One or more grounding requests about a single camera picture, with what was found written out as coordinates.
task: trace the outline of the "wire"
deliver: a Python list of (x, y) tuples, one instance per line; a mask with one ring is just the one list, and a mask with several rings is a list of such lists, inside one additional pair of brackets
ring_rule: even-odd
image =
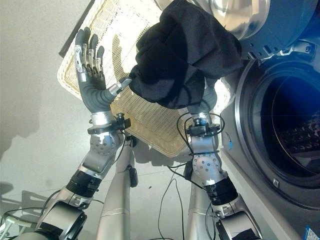
[(152, 239), (148, 239), (148, 240), (159, 240), (159, 239), (168, 239), (168, 240), (173, 240), (172, 238), (169, 238), (169, 237), (165, 237), (165, 238), (163, 238), (163, 237), (158, 237), (158, 238), (152, 238)]
[(97, 199), (92, 199), (92, 201), (95, 201), (95, 202), (98, 202), (98, 203), (101, 203), (101, 204), (105, 204), (103, 201), (100, 201), (100, 200), (97, 200)]
[(123, 139), (123, 144), (122, 144), (121, 151), (119, 152), (119, 155), (118, 155), (118, 157), (116, 158), (116, 160), (113, 162), (113, 164), (115, 164), (116, 161), (118, 161), (118, 159), (120, 158), (120, 155), (122, 154), (122, 151), (123, 151), (123, 149), (124, 149), (124, 147), (125, 147), (125, 143), (126, 143), (126, 134), (125, 134), (125, 132), (124, 132), (124, 131), (120, 131), (120, 132), (123, 134), (123, 137), (124, 137), (124, 139)]
[(213, 223), (213, 240), (216, 240), (216, 224), (215, 224), (215, 216), (214, 216), (214, 210), (211, 207), (211, 217), (212, 217), (212, 223)]
[(182, 114), (181, 116), (179, 116), (179, 118), (178, 118), (177, 121), (176, 121), (176, 129), (178, 130), (178, 133), (179, 133), (180, 137), (182, 138), (182, 140), (183, 140), (183, 141), (185, 142), (185, 144), (188, 146), (191, 154), (193, 154), (194, 151), (193, 151), (192, 148), (190, 147), (190, 145), (189, 145), (189, 143), (188, 143), (188, 140), (184, 138), (184, 136), (182, 135), (182, 133), (181, 133), (181, 131), (180, 131), (180, 129), (179, 129), (179, 120), (180, 120), (183, 116), (185, 116), (185, 115), (187, 115), (187, 114), (189, 114), (189, 112), (186, 112), (186, 113)]
[(210, 235), (210, 232), (209, 232), (209, 229), (208, 229), (208, 221), (207, 221), (208, 220), (208, 212), (209, 212), (210, 207), (211, 207), (211, 202), (210, 202), (210, 204), (209, 204), (209, 206), (208, 206), (208, 208), (206, 210), (206, 213), (205, 213), (204, 224), (205, 224), (206, 234), (208, 235), (209, 239), (210, 240), (214, 240)]
[(8, 213), (11, 213), (11, 212), (16, 212), (16, 211), (22, 211), (22, 210), (27, 210), (27, 209), (42, 209), (42, 207), (25, 207), (25, 208), (19, 208), (19, 209), (14, 209), (14, 210), (9, 210), (9, 211), (6, 211), (2, 217), (1, 217), (1, 221), (0, 221), (0, 226), (2, 225), (2, 221), (4, 219), (4, 216)]
[(193, 155), (193, 154), (194, 154), (194, 151), (192, 150), (192, 148), (191, 148), (191, 146), (190, 146), (190, 144), (189, 144), (188, 137), (187, 137), (187, 127), (186, 127), (187, 122), (188, 122), (191, 118), (192, 118), (192, 116), (189, 117), (187, 120), (184, 121), (184, 135), (185, 135), (185, 140), (186, 140), (186, 142), (187, 142), (187, 146), (188, 146), (189, 149), (191, 149), (191, 150), (190, 150), (190, 151), (191, 151), (191, 155)]
[(161, 238), (155, 238), (155, 239), (162, 239), (162, 240), (165, 240), (165, 239), (172, 239), (172, 238), (166, 238), (162, 235), (161, 233), (161, 230), (160, 230), (160, 215), (161, 215), (161, 209), (162, 209), (162, 203), (164, 201), (164, 197), (171, 185), (171, 183), (173, 181), (175, 181), (175, 188), (176, 188), (176, 191), (178, 193), (178, 196), (179, 196), (179, 200), (180, 200), (180, 206), (181, 206), (181, 224), (182, 224), (182, 239), (185, 240), (185, 226), (184, 226), (184, 209), (183, 209), (183, 206), (182, 206), (182, 200), (181, 200), (181, 196), (180, 196), (180, 192), (179, 192), (179, 189), (178, 189), (178, 185), (177, 185), (177, 180), (174, 178), (174, 175), (175, 175), (175, 172), (178, 170), (179, 166), (177, 166), (176, 170), (173, 172), (171, 178), (170, 178), (170, 182), (168, 184), (168, 186), (166, 187), (165, 191), (164, 191), (164, 194), (161, 198), (161, 203), (160, 203), (160, 210), (159, 210), (159, 215), (158, 215), (158, 230), (159, 230), (159, 234), (161, 235)]
[(180, 165), (178, 165), (178, 166), (168, 166), (168, 167), (171, 168), (171, 169), (176, 169), (176, 168), (182, 167), (182, 166), (184, 166), (184, 165), (187, 165), (187, 163), (188, 163), (188, 162), (185, 162), (185, 163), (180, 164)]
[(195, 183), (194, 181), (188, 180), (188, 179), (185, 178), (185, 176), (181, 175), (180, 173), (178, 173), (178, 172), (176, 172), (176, 171), (173, 171), (170, 166), (166, 166), (166, 167), (167, 167), (171, 172), (173, 172), (174, 174), (177, 174), (177, 175), (179, 175), (180, 177), (184, 178), (185, 180), (189, 181), (190, 183), (193, 183), (193, 184), (196, 185), (198, 188), (201, 188), (201, 189), (205, 190), (202, 186), (198, 185), (198, 184)]
[(54, 193), (52, 193), (52, 194), (45, 200), (45, 202), (44, 202), (44, 204), (43, 204), (43, 207), (42, 207), (42, 209), (41, 209), (40, 217), (44, 214), (44, 211), (45, 211), (45, 209), (46, 209), (46, 206), (47, 206), (48, 202), (54, 197), (54, 195), (56, 195), (56, 194), (59, 193), (59, 192), (60, 192), (60, 189), (57, 190), (57, 191), (55, 191)]
[(210, 115), (212, 115), (212, 116), (217, 116), (217, 117), (220, 118), (221, 121), (222, 121), (222, 127), (221, 127), (220, 131), (215, 132), (215, 133), (213, 134), (213, 136), (222, 133), (222, 131), (225, 129), (225, 126), (226, 126), (226, 122), (225, 122), (224, 118), (223, 118), (221, 115), (218, 115), (218, 114), (215, 114), (215, 113), (210, 113)]

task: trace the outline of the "washing machine drum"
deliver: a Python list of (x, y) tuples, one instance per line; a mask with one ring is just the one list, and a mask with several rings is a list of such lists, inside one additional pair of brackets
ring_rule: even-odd
[(318, 0), (197, 0), (238, 38), (244, 59), (290, 46), (318, 14)]
[(235, 94), (235, 120), (242, 147), (274, 190), (320, 210), (320, 41), (298, 40), (292, 49), (299, 46), (304, 52), (248, 63)]

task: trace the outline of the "washing machine door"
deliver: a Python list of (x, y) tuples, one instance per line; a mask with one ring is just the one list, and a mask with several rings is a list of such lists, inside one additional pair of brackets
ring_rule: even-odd
[(234, 100), (237, 135), (231, 136), (239, 138), (246, 155), (234, 154), (235, 161), (252, 180), (258, 176), (269, 186), (260, 189), (267, 198), (271, 190), (282, 199), (269, 200), (282, 206), (279, 211), (300, 234), (306, 224), (320, 232), (320, 32), (315, 29), (297, 40), (290, 54), (247, 64)]
[(290, 46), (318, 14), (318, 0), (190, 0), (236, 36), (244, 59), (265, 59)]

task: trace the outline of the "wicker basket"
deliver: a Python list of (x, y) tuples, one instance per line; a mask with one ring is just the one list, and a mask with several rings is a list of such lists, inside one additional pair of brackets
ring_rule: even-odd
[[(160, 15), (161, 10), (153, 0), (95, 1), (81, 28), (89, 27), (99, 36), (99, 45), (104, 46), (103, 71), (107, 87), (127, 76), (137, 64), (136, 43), (148, 28), (159, 21)], [(74, 47), (73, 40), (57, 78), (67, 91), (81, 99), (74, 66)], [(130, 134), (164, 155), (174, 157), (185, 147), (176, 129), (177, 119), (183, 110), (147, 102), (129, 87), (117, 96), (111, 108), (114, 114), (122, 112), (131, 118), (131, 127), (127, 129)], [(180, 129), (183, 129), (184, 119), (179, 123)]]

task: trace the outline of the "black cloth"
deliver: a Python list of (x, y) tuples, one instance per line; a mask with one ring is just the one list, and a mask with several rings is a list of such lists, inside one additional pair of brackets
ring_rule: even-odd
[(136, 44), (131, 90), (170, 109), (199, 105), (210, 84), (242, 66), (240, 43), (203, 9), (174, 0)]

